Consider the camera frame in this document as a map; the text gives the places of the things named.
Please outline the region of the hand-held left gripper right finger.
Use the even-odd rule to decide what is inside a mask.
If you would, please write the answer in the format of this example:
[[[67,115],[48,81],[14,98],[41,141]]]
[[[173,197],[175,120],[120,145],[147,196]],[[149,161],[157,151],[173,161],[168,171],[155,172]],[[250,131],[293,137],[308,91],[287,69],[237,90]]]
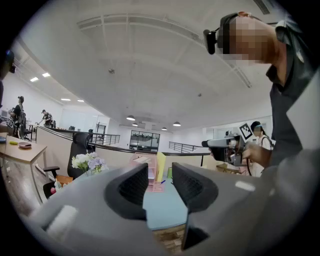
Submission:
[[[172,183],[189,213],[206,210],[219,195],[218,186],[205,176],[209,170],[186,163],[172,164]]]

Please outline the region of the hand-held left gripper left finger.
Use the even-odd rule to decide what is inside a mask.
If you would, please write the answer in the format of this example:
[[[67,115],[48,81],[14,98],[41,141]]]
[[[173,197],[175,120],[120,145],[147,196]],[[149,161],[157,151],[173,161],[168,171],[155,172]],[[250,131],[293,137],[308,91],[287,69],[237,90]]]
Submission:
[[[149,186],[148,173],[148,164],[142,163],[111,180],[104,190],[106,204],[124,219],[145,221],[143,201]]]

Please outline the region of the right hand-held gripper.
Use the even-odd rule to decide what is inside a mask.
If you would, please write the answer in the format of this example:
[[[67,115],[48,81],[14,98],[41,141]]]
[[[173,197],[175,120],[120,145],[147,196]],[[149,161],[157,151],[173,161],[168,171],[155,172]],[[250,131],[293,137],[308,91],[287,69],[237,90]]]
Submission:
[[[201,145],[203,148],[209,148],[215,160],[226,159],[228,163],[235,167],[246,166],[247,161],[244,161],[243,152],[253,138],[250,126],[245,122],[235,127],[233,131],[229,131],[226,138],[227,140],[225,138],[204,140]]]

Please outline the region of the person's right forearm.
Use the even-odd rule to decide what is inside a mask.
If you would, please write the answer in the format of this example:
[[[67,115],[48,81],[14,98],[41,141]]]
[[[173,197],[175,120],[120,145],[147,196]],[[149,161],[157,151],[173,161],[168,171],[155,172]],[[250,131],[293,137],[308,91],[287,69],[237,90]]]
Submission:
[[[270,149],[266,149],[266,148],[262,148],[263,149],[263,166],[266,168],[270,165],[270,160],[271,160],[271,156],[272,156],[272,150]]]

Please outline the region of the person's right hand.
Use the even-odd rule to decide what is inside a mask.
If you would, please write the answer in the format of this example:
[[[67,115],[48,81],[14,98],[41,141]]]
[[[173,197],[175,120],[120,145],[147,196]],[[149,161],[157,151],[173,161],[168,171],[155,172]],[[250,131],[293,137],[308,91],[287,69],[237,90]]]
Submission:
[[[251,160],[262,167],[265,167],[265,148],[254,144],[252,142],[248,142],[245,146],[245,149],[242,153],[242,157],[244,159]]]

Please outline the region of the black metal railing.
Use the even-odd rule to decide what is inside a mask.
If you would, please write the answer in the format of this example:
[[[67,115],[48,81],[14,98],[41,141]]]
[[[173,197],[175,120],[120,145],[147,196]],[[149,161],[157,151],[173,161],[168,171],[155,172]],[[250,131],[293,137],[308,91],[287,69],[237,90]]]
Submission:
[[[201,146],[173,142],[173,141],[170,141],[168,143],[168,151],[170,153],[189,154],[189,153],[195,153],[196,150],[200,148]]]
[[[97,145],[111,146],[118,144],[120,142],[120,137],[120,135],[116,134],[92,133],[89,141]]]

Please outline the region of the pink mesh desk organizer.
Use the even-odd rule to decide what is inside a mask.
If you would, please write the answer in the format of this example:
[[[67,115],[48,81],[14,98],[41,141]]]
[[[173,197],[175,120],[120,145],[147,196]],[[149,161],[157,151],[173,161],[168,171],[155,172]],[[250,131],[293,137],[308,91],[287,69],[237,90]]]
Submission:
[[[148,164],[148,187],[147,192],[153,193],[163,193],[164,184],[157,181],[157,157],[155,154],[148,153],[134,153],[129,160],[131,166],[136,166],[138,164]]]

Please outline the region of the purple white flower bouquet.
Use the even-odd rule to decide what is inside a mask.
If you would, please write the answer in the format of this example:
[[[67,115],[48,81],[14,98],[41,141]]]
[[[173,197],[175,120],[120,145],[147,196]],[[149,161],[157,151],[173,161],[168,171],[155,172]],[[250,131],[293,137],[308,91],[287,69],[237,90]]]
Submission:
[[[75,169],[80,169],[87,177],[109,169],[105,160],[100,158],[96,152],[73,156],[71,165]]]

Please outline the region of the black office chair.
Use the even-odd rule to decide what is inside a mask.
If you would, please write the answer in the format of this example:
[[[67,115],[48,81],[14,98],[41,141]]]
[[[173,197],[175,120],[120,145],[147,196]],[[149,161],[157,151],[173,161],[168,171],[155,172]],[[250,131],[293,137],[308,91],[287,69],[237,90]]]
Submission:
[[[67,165],[67,176],[57,174],[57,171],[60,169],[58,166],[49,166],[43,169],[46,174],[51,173],[54,178],[54,181],[46,183],[42,187],[47,199],[49,199],[59,188],[68,185],[85,173],[83,168],[76,167],[75,160],[78,155],[82,156],[95,152],[95,147],[89,145],[90,137],[91,135],[89,133],[76,133],[73,136]]]

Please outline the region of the orange storage box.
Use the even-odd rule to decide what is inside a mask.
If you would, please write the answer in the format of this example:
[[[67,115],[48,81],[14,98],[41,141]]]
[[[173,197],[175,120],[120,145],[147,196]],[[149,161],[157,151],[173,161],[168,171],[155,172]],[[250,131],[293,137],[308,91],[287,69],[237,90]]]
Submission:
[[[72,177],[57,175],[54,182],[55,189],[56,190],[61,189],[66,185],[68,185],[69,183],[71,183],[72,181],[73,181]]]

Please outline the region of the black framed glass door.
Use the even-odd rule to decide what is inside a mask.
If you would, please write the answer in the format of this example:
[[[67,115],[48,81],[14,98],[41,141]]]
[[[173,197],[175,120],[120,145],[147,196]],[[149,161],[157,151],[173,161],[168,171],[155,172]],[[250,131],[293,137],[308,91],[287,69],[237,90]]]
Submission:
[[[159,149],[160,134],[132,130],[129,148],[131,150],[157,152]]]

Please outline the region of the beige cubicle partition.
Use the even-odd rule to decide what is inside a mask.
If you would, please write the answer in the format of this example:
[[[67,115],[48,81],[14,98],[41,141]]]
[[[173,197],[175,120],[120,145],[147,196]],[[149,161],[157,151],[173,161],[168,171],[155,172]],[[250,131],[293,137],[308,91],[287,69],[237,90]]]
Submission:
[[[47,146],[46,149],[46,164],[48,166],[59,166],[59,173],[67,174],[67,164],[69,161],[71,145],[73,139],[59,132],[45,127],[38,127],[36,133],[36,142]],[[99,157],[105,160],[108,167],[124,167],[130,162],[136,150],[122,149],[119,147],[94,144],[95,152]],[[172,166],[173,162],[190,164],[196,167],[202,167],[209,170],[214,170],[215,160],[207,153],[164,153],[164,172]]]

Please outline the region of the person's dark shirt torso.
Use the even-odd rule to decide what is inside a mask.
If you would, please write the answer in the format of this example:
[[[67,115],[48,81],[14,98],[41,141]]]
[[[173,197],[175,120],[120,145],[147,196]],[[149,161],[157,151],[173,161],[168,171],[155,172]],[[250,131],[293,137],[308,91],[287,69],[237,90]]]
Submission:
[[[319,67],[306,35],[294,20],[280,21],[275,26],[275,34],[278,42],[285,44],[286,68],[284,82],[280,81],[274,65],[266,73],[272,82],[269,93],[273,125],[271,138],[275,145],[269,164],[261,173],[263,178],[271,175],[284,159],[303,149],[295,128],[299,114],[297,104]]]

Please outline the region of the light wooden side desk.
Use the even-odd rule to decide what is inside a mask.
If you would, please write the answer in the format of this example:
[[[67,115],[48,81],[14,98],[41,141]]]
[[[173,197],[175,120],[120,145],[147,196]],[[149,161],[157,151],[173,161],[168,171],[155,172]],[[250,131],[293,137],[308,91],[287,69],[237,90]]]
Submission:
[[[18,139],[12,136],[8,136],[6,133],[0,133],[0,136],[6,138],[6,143],[0,143],[0,159],[3,161],[4,170],[7,172],[6,161],[18,163],[25,167],[29,168],[28,178],[32,184],[32,190],[34,195],[40,205],[43,204],[43,200],[39,193],[39,189],[36,184],[35,174],[33,164],[40,158],[40,156],[44,155],[43,157],[46,158],[46,145],[25,141],[22,139]],[[32,144],[32,147],[29,149],[22,149],[19,148],[18,145],[12,145],[9,141],[15,142],[28,142]]]

